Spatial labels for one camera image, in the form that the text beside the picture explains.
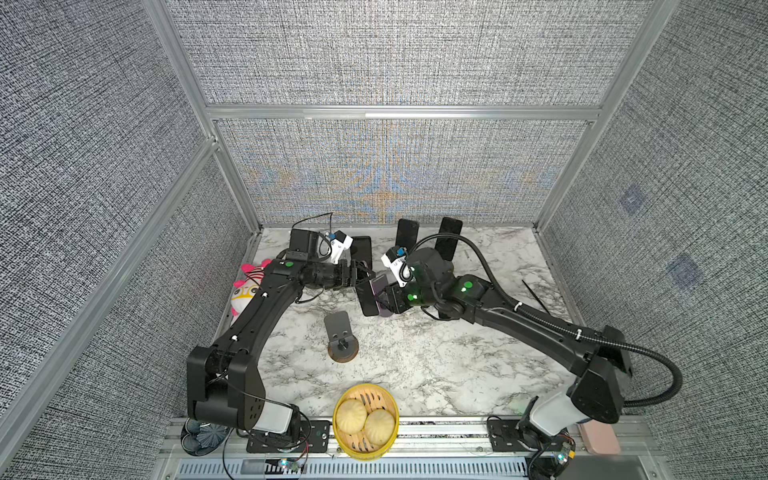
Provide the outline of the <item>black phone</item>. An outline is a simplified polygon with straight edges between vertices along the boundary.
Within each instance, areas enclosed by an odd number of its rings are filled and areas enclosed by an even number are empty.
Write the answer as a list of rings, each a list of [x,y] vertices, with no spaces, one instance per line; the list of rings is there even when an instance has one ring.
[[[418,221],[401,218],[397,223],[395,245],[410,252],[418,242],[420,224]]]
[[[375,297],[374,287],[376,278],[368,280],[358,280],[355,284],[357,298],[360,304],[362,314],[365,317],[377,317],[381,315],[379,303]]]
[[[366,267],[373,266],[372,240],[370,236],[354,236],[350,248],[351,259]]]
[[[441,237],[435,242],[435,249],[442,259],[446,261],[453,260],[458,244],[458,236],[461,234],[462,228],[462,220],[452,217],[442,218],[438,233],[450,234],[450,237]]]

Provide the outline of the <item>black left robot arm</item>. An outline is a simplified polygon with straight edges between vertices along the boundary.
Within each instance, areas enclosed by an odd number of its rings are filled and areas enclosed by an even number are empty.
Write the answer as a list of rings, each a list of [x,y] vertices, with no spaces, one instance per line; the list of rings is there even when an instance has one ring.
[[[370,273],[365,262],[355,260],[271,261],[234,324],[211,346],[197,346],[187,357],[188,417],[243,431],[289,434],[300,422],[298,409],[269,399],[259,372],[267,340],[306,288],[354,288],[365,284]]]

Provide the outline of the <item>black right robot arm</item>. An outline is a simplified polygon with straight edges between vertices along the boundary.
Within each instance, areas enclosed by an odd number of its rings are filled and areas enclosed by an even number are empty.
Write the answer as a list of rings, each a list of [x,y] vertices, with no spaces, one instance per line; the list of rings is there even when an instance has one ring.
[[[618,422],[624,399],[617,374],[626,371],[628,362],[602,334],[539,312],[504,294],[491,280],[455,275],[452,263],[434,249],[416,251],[404,266],[409,277],[377,295],[390,311],[433,307],[451,320],[509,335],[574,376],[571,384],[532,400],[523,416],[525,429],[554,437],[579,422]]]

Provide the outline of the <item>black phone on wooden stand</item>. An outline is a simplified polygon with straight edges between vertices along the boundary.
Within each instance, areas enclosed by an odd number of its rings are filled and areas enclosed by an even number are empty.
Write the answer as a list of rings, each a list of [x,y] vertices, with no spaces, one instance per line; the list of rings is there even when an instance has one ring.
[[[442,218],[438,233],[450,234],[450,237],[441,237],[435,242],[435,249],[442,259],[446,261],[453,260],[458,244],[458,236],[461,234],[462,228],[462,220],[452,217]]]

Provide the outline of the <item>black phone on grey stand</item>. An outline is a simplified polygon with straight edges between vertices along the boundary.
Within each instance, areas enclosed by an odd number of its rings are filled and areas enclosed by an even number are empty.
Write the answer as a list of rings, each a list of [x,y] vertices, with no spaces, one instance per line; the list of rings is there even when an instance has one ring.
[[[395,245],[410,252],[418,242],[420,224],[418,221],[401,218],[397,223]]]

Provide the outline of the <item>purple round phone stand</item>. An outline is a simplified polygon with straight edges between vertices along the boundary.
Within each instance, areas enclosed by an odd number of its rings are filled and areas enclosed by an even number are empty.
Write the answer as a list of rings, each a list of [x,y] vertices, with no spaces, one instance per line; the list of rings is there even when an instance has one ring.
[[[393,312],[390,310],[390,302],[387,293],[389,285],[390,279],[387,273],[380,273],[371,281],[372,294],[381,317],[390,317],[393,315]]]

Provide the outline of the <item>front wooden base phone stand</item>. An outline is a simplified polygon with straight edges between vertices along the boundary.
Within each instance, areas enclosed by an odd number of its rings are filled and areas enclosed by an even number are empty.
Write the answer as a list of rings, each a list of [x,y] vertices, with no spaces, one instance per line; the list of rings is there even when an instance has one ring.
[[[359,341],[353,334],[346,311],[328,314],[324,318],[328,336],[327,351],[329,357],[337,363],[352,361],[359,352]]]

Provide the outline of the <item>pink white plush toy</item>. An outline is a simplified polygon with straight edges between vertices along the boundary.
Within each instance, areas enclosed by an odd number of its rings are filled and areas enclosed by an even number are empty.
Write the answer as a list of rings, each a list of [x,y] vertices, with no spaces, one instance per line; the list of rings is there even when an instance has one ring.
[[[233,284],[234,290],[230,299],[232,321],[240,316],[251,300],[260,292],[265,270],[271,263],[271,259],[265,259],[257,265],[243,264],[241,266],[241,271],[245,277]]]

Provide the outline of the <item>left steamed bun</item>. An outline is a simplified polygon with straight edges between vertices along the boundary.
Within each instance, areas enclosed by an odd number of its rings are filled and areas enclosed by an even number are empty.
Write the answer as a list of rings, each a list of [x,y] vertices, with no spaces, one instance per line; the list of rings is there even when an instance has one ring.
[[[344,434],[356,435],[363,430],[368,411],[358,399],[344,400],[336,411],[336,425]]]

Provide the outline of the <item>steamed bun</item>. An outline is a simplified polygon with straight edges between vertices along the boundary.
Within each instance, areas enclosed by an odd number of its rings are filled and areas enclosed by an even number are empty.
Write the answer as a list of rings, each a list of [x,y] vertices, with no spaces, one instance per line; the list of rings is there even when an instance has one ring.
[[[395,418],[389,411],[377,409],[368,415],[363,432],[369,444],[380,447],[389,441],[395,426]]]
[[[344,434],[356,435],[363,430],[368,411],[358,399],[344,400],[336,411],[336,425]]]

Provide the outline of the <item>yellow bamboo steamer basket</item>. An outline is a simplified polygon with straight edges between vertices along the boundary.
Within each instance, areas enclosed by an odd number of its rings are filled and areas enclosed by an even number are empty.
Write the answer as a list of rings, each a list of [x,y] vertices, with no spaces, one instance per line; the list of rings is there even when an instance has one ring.
[[[338,400],[332,428],[339,447],[359,461],[377,460],[394,445],[400,425],[398,405],[383,387],[356,385]]]

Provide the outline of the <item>right steamed bun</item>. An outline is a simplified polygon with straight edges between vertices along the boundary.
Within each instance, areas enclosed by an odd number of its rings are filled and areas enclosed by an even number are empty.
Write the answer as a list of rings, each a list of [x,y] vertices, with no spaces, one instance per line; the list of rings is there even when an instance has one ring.
[[[363,432],[369,444],[380,447],[389,441],[395,426],[395,418],[389,411],[377,409],[368,415]]]

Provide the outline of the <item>pink pad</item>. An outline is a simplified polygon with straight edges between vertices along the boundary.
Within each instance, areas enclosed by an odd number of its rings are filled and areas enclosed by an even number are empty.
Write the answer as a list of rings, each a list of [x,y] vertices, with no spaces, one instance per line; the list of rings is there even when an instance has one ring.
[[[610,424],[590,420],[580,423],[578,430],[584,447],[590,454],[612,456],[621,453],[618,438]]]

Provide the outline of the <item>aluminium front rail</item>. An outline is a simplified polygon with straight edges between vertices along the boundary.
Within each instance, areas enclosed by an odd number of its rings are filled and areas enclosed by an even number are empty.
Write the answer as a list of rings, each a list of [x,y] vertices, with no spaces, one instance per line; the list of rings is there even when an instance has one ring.
[[[404,416],[398,437],[380,459],[358,461],[343,452],[327,432],[321,453],[249,453],[247,441],[233,435],[205,456],[188,455],[181,445],[183,420],[166,430],[153,479],[523,479],[522,454],[496,452],[481,416]],[[613,425],[616,455],[591,452],[593,441],[579,425],[569,427],[576,453],[565,479],[671,479],[666,456],[645,420],[625,416]]]

